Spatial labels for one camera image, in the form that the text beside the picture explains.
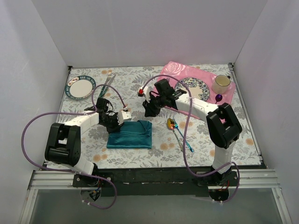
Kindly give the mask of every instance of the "blue patterned plate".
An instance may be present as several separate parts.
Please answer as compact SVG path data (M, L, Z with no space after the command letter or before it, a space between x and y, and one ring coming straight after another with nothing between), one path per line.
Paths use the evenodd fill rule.
M203 101L207 101L207 99L209 99L210 96L209 87L202 80L198 78L188 77L188 78L183 78L180 81L189 87L192 97L195 97ZM181 83L177 83L174 89L186 90Z
M89 97L95 88L95 80L90 76L77 76L70 80L65 86L65 94L74 100Z

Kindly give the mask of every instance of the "cup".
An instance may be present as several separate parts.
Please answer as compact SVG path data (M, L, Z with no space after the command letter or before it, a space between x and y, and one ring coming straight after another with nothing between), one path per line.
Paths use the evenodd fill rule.
M216 94L223 94L228 90L230 85L230 76L219 75L212 84L212 90Z

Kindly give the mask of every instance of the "white wall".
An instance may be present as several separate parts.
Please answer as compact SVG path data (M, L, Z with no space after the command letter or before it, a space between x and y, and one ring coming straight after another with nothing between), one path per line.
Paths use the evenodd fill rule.
M236 63L262 156L299 223L299 0L268 0Z
M32 0L67 65L229 63L267 0Z
M18 223L34 166L21 133L35 115L59 109L67 66L30 0L0 0L0 223ZM26 148L42 163L55 117L29 128Z

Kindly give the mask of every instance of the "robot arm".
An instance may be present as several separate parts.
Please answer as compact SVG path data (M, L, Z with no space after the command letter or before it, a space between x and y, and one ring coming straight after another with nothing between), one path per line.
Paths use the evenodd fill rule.
M155 117L160 113L162 107L168 106L181 111L189 111L190 98L186 91L174 89L169 85L166 79L155 83L159 96L153 96L149 89L145 87L138 91L139 96L144 96L145 101L142 104L145 108L145 116ZM207 123L210 138L215 144L215 157L212 164L213 169L217 169L227 162L231 162L233 147L235 141L239 139L242 127L232 109L224 103L215 105L205 101L193 98L191 114L201 118ZM220 169L220 175L229 172L230 165Z
M52 124L45 159L91 175L96 165L81 155L81 135L97 124L105 126L109 133L117 132L125 120L131 120L130 112L124 110L110 115L109 103L108 100L99 98L96 113L75 117L64 124ZM91 109L93 107L86 108L86 112L92 112Z

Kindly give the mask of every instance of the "floral tablecloth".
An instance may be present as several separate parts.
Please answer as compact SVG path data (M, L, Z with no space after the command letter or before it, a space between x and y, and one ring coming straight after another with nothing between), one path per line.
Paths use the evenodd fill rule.
M227 65L193 65L198 69L212 72L216 75L230 75ZM179 128L183 131L186 115L179 114L168 109L161 109L160 114L155 118L144 117L142 102L144 98L137 97L138 88L149 78L158 75L162 66L154 67L117 67L117 68L92 68L72 69L69 79L76 76L87 75L94 78L97 84L104 83L109 71L116 74L112 83L123 100L128 104L132 114L132 120L149 120L153 123L152 128L152 149L107 149L108 133L106 128L100 125L94 126L81 136L81 153L88 160L96 163L99 168L151 168L151 167L184 167L183 154L178 146L177 139L172 131L166 127L168 118L175 118ZM105 98L110 100L115 111L122 108L122 104L116 93L109 89ZM81 101L74 101L66 95L63 97L61 111L82 112L86 107L91 106L91 98ZM236 142L232 160L238 165L259 165L260 160L253 141L250 128L241 105L237 89L235 90L231 103L241 125L243 132ZM60 115L60 123L71 120L74 116ZM187 140L194 149L191 153L186 149L186 156L190 166L211 166L214 159L214 144L209 138L208 128L202 120L190 118ZM63 168L61 165L48 163L50 168Z

